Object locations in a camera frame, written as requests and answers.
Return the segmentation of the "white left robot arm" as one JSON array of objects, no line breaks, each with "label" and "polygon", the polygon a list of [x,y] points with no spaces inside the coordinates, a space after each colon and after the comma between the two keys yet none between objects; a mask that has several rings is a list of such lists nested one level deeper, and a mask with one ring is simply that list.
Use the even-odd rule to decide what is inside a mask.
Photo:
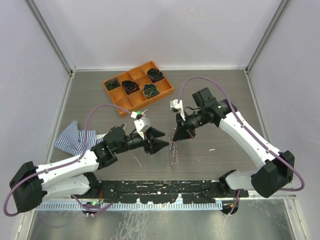
[{"label": "white left robot arm", "polygon": [[67,195],[86,195],[95,198],[100,185],[94,171],[115,163],[117,155],[138,148],[150,155],[167,147],[161,139],[165,133],[150,127],[143,134],[126,134],[115,126],[103,140],[86,150],[83,155],[60,160],[50,164],[34,165],[32,161],[21,165],[9,183],[17,213],[25,213],[42,202]]}]

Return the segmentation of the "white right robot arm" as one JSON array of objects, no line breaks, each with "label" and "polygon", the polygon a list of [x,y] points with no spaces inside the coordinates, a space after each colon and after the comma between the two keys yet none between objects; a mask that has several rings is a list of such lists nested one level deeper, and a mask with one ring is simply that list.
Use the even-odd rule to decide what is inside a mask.
[{"label": "white right robot arm", "polygon": [[173,141],[193,139],[196,129],[208,123],[230,135],[249,155],[256,170],[230,170],[219,177],[219,191],[231,197],[237,190],[254,190],[268,198],[289,184],[293,179],[295,157],[290,151],[282,152],[259,135],[227,100],[217,101],[208,88],[192,95],[198,110],[192,114],[184,111],[182,101],[170,101],[170,108],[176,112],[177,127]]}]

